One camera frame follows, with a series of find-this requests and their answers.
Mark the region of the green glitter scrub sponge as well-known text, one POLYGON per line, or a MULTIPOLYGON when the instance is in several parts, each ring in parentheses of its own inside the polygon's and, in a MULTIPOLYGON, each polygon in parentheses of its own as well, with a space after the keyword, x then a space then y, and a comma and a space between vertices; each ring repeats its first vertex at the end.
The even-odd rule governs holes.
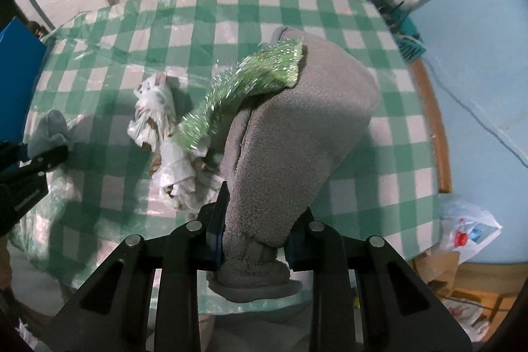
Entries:
POLYGON ((205 98, 178 124, 176 142, 196 152, 219 131, 226 113, 245 99, 295 87, 302 58, 303 41, 284 39, 260 47, 237 66, 220 72, 205 98))

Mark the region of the teal plastic basket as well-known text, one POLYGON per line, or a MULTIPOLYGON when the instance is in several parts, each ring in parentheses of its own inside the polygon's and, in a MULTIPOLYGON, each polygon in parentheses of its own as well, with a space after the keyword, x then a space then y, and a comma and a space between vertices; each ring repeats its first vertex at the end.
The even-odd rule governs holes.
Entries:
POLYGON ((376 0, 374 3, 389 31, 396 41, 399 53, 405 62, 419 59, 426 51, 421 34, 410 18, 410 13, 403 9, 404 2, 376 0))

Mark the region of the white plastic bag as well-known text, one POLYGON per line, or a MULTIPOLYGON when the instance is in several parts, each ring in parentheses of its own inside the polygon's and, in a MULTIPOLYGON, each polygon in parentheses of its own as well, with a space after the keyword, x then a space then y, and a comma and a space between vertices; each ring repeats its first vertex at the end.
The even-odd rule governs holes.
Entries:
POLYGON ((459 254, 458 264, 479 254, 502 232, 492 213, 453 194, 440 195, 440 241, 431 252, 459 254))

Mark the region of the green checkered tablecloth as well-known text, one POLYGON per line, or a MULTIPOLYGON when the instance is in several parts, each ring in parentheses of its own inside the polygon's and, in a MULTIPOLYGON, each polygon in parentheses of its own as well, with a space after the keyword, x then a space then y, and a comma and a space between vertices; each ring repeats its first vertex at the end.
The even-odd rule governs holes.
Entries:
POLYGON ((370 126, 312 203, 341 234, 380 235, 405 259, 440 237, 436 169, 421 100, 376 7, 360 0, 129 0, 78 14, 44 43, 47 57, 24 133, 59 111, 73 133, 48 194, 13 228, 11 242, 40 271, 72 288, 132 233, 151 239, 189 217, 160 197, 152 155, 129 136, 137 91, 166 74, 184 144, 217 161, 231 115, 255 96, 299 86, 283 68, 256 72, 282 27, 325 38, 379 85, 370 126))

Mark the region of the white patterned scarf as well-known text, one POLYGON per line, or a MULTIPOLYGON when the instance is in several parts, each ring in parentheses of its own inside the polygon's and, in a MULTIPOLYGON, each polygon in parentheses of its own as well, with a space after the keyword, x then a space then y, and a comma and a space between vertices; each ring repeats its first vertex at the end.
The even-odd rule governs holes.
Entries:
POLYGON ((216 200, 224 179, 206 163, 205 150, 194 153, 178 143, 179 121, 168 78, 157 72, 134 90, 137 102, 127 134, 152 154, 149 175, 158 200, 177 211, 197 211, 216 200))

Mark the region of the grey blue sock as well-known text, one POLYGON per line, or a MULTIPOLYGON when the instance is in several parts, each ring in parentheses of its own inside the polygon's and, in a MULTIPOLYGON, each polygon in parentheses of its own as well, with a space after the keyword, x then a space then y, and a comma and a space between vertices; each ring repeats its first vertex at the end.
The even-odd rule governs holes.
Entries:
POLYGON ((39 120, 30 135, 27 144, 29 159, 60 146, 65 146, 71 152, 77 138, 77 130, 77 123, 68 123, 60 111, 50 110, 39 120))

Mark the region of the grey fleece slipper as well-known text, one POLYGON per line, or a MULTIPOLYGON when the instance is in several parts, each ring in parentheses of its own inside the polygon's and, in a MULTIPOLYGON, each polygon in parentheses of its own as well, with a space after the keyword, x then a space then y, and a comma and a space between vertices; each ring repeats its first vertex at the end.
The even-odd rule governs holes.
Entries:
POLYGON ((278 250, 365 134, 380 100, 372 74, 338 45, 288 27, 274 39, 301 42, 298 81, 243 102, 221 164, 229 191, 225 261, 210 274, 209 287, 235 303, 301 289, 278 250))

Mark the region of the blue cardboard box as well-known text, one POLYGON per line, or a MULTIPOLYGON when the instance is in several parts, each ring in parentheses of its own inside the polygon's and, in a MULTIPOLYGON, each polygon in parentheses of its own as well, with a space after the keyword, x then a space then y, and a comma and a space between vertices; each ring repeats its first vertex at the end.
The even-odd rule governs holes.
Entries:
POLYGON ((20 143, 46 46, 16 17, 1 31, 1 140, 20 143))

